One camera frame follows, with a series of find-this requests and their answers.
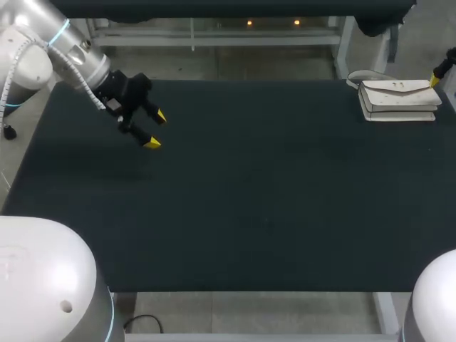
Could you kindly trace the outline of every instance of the handbag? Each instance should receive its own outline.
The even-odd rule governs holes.
[[[396,80],[375,71],[355,71],[347,84],[358,89],[367,121],[434,121],[442,100],[427,80]]]

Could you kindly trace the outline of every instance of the white cable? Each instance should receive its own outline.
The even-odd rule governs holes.
[[[19,64],[19,60],[24,53],[24,51],[30,46],[30,45],[38,45],[41,46],[41,48],[49,48],[51,51],[53,51],[69,68],[73,73],[76,75],[76,78],[78,81],[81,83],[83,86],[84,90],[88,94],[89,98],[92,100],[92,102],[95,104],[97,109],[99,110],[105,110],[106,107],[101,103],[100,100],[96,98],[96,96],[93,94],[93,91],[90,89],[88,86],[86,80],[84,80],[84,77],[81,75],[81,72],[73,65],[73,63],[63,54],[61,53],[57,48],[53,46],[49,46],[46,42],[42,40],[35,39],[34,37],[30,37],[30,35],[26,34],[23,32],[22,28],[16,28],[18,31],[20,31],[24,36],[28,38],[28,41],[24,42],[16,52],[16,55],[14,56],[13,63],[11,64],[11,67],[9,69],[8,75],[6,77],[6,81],[4,84],[4,89],[1,94],[0,98],[0,125],[3,127],[3,116],[5,112],[5,107],[6,107],[6,101],[8,98],[9,94],[9,89],[11,87],[11,83],[13,81],[14,73],[16,72],[17,65]]]
[[[54,48],[53,46],[48,47],[51,51],[53,51],[69,68],[73,73],[76,75],[78,78],[78,81],[81,83],[83,86],[84,90],[88,94],[89,98],[92,100],[93,104],[99,109],[99,110],[105,110],[106,107],[103,105],[103,103],[97,99],[93,91],[90,89],[88,86],[86,80],[84,77],[81,75],[79,70],[71,63],[71,61],[63,54],[61,53],[58,49]]]
[[[22,57],[22,54],[27,50],[31,45],[38,45],[35,41],[25,41],[17,50],[16,55],[13,58],[13,63],[9,67],[8,75],[6,76],[5,84],[1,92],[0,97],[0,128],[3,130],[3,116],[6,108],[6,101],[8,100],[9,90],[11,89],[11,84],[13,82],[14,73],[16,72],[17,65]]]

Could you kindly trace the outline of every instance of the bag strap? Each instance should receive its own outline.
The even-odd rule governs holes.
[[[397,78],[385,75],[384,73],[378,73],[372,70],[358,70],[352,72],[347,77],[347,84],[358,90],[359,85],[363,81],[394,81]]]

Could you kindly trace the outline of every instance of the cable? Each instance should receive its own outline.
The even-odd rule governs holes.
[[[22,53],[24,53],[24,51],[30,45],[38,45],[41,48],[44,48],[44,49],[49,48],[51,51],[53,51],[70,68],[70,70],[73,71],[73,73],[78,78],[78,81],[81,83],[81,85],[83,86],[84,90],[88,94],[89,98],[92,100],[93,104],[95,104],[97,109],[99,109],[99,110],[105,110],[106,109],[105,105],[103,105],[103,103],[100,100],[98,100],[97,97],[93,94],[93,91],[90,89],[90,87],[88,86],[86,80],[81,75],[81,72],[73,65],[73,63],[63,53],[61,53],[57,48],[53,47],[52,45],[49,45],[45,41],[43,41],[41,39],[34,38],[31,34],[27,34],[26,29],[24,29],[24,28],[15,27],[15,29],[17,31],[19,31],[20,33],[22,33],[28,39],[28,41],[26,41],[18,49],[18,52],[16,53],[16,55],[14,57],[14,62],[13,62],[13,64],[10,67],[10,72],[8,73],[8,77],[6,78],[6,81],[5,81],[4,92],[2,93],[1,102],[0,102],[0,116],[1,116],[0,120],[1,120],[1,124],[3,124],[3,114],[4,114],[4,111],[5,111],[5,107],[6,107],[6,99],[8,98],[9,88],[11,86],[14,73],[16,72],[17,65],[19,64],[19,59],[20,59]]]
[[[79,82],[81,83],[81,85],[83,86],[84,90],[86,91],[86,93],[88,94],[89,98],[92,100],[92,102],[96,105],[96,107],[99,109],[99,110],[105,110],[106,107],[105,105],[103,105],[103,103],[97,99],[97,97],[95,96],[95,94],[93,93],[93,91],[90,89],[90,87],[88,86],[86,80],[84,79],[84,77],[81,75],[81,73],[79,72],[79,70],[73,65],[73,63],[71,63],[71,61],[63,54],[61,53],[57,48],[54,48],[52,45],[49,46],[49,49],[51,51],[53,51],[58,57],[60,57],[60,59],[65,62],[65,64],[71,69],[71,71],[73,71],[73,73],[76,75],[76,77],[78,78]]]
[[[157,324],[158,324],[158,328],[160,329],[160,333],[164,333],[163,332],[163,326],[160,322],[160,320],[155,317],[154,315],[139,315],[139,316],[136,316],[136,317],[133,317],[133,318],[130,318],[128,321],[125,322],[125,324],[123,325],[123,330],[126,330],[128,328],[128,326],[133,323],[134,321],[136,321],[138,318],[142,318],[142,317],[151,317],[153,319],[155,319],[157,321]]]
[[[8,100],[8,94],[9,90],[11,89],[11,84],[13,82],[13,77],[14,73],[16,72],[17,65],[19,64],[19,60],[22,57],[22,54],[27,50],[27,48],[31,45],[38,45],[36,41],[25,41],[22,43],[21,46],[17,49],[16,55],[13,58],[13,63],[9,67],[8,74],[6,76],[5,84],[3,87],[3,90],[1,92],[1,97],[0,97],[0,128],[3,128],[3,117],[5,113],[5,108],[6,108],[6,102]]]

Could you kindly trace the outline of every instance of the black mat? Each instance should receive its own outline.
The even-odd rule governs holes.
[[[67,224],[113,291],[410,291],[456,248],[456,116],[367,123],[343,81],[157,81],[139,148],[58,85],[4,214]]]
[[[137,23],[151,18],[355,16],[376,36],[402,23],[416,0],[51,0],[70,18]]]

